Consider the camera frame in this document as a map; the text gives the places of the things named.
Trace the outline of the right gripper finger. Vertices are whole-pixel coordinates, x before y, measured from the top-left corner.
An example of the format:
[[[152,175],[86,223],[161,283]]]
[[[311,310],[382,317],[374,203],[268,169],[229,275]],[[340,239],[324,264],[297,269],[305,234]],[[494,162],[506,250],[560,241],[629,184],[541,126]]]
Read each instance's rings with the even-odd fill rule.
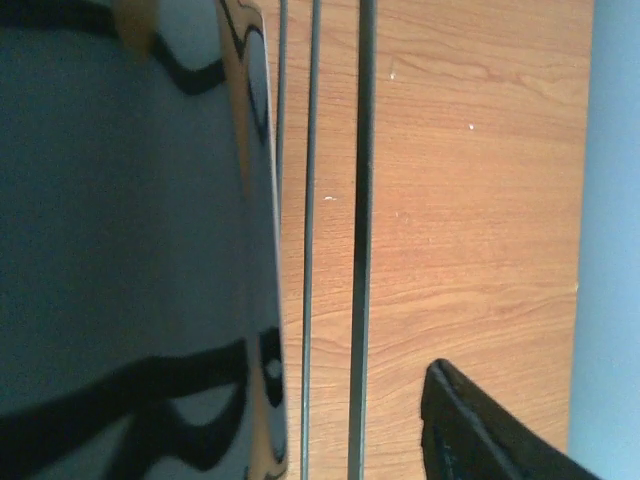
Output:
[[[594,479],[485,393],[455,365],[426,370],[421,448],[429,479]]]

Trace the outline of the black rimmed striped plate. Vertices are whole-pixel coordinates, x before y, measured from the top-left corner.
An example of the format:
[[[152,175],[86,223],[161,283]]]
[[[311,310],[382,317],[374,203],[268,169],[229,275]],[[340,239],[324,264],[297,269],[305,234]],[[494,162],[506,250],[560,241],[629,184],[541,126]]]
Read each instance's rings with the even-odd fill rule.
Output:
[[[255,3],[2,3],[3,478],[286,474],[274,153]]]

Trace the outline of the dark wire dish rack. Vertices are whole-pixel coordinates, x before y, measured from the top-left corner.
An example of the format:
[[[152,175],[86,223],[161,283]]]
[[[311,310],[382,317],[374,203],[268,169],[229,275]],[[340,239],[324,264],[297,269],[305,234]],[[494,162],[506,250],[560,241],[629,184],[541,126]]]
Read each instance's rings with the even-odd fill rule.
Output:
[[[301,315],[300,334],[292,337],[288,328],[283,330],[285,353],[295,353],[294,359],[286,359],[284,375],[294,374],[298,383],[297,404],[289,404],[287,412],[297,414],[300,431],[289,436],[290,444],[298,449],[290,452],[287,478],[306,479],[309,476],[311,432],[311,351],[313,326],[313,255],[314,212],[316,191],[316,144],[318,133],[319,75],[321,50],[322,4],[310,4],[308,91],[305,101],[305,185],[304,207],[300,220],[304,224],[301,240]],[[367,409],[367,362],[369,341],[369,305],[371,280],[373,177],[375,139],[375,89],[376,89],[376,22],[377,4],[361,1],[358,4],[358,65],[357,65],[357,115],[356,161],[354,171],[355,214],[353,239],[353,285],[350,337],[350,387],[347,430],[347,476],[361,479],[364,476]]]

